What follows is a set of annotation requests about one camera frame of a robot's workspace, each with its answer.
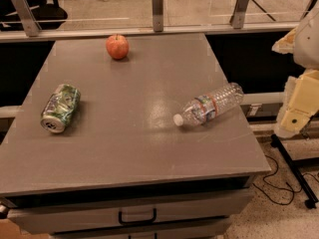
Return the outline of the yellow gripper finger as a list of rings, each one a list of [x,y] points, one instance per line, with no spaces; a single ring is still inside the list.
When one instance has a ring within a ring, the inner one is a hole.
[[[296,28],[274,43],[271,50],[279,54],[292,54],[295,46]]]
[[[290,138],[298,134],[319,111],[319,71],[306,70],[298,78],[289,77],[284,88],[274,133]]]

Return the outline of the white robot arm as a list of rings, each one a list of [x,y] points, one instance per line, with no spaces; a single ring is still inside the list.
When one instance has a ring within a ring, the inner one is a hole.
[[[298,78],[288,78],[274,126],[277,136],[290,138],[319,112],[319,9],[312,9],[272,50],[292,54],[294,63],[305,69]]]

